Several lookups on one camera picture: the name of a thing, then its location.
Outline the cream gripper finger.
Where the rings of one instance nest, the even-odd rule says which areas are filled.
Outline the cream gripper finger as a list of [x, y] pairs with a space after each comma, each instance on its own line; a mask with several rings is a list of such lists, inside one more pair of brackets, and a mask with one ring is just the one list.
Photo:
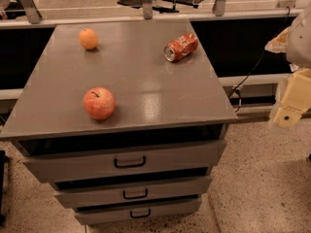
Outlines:
[[278, 86], [272, 122], [282, 128], [291, 128], [311, 108], [311, 69], [292, 73]]
[[285, 28], [276, 37], [270, 40], [264, 47], [265, 50], [273, 53], [285, 53], [288, 44], [289, 28]]

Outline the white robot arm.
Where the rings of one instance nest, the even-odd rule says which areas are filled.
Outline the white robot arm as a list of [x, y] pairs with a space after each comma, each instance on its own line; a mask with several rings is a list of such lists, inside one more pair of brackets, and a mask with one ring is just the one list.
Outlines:
[[276, 103], [269, 116], [272, 124], [291, 128], [311, 108], [311, 4], [264, 49], [284, 53], [293, 71], [278, 83]]

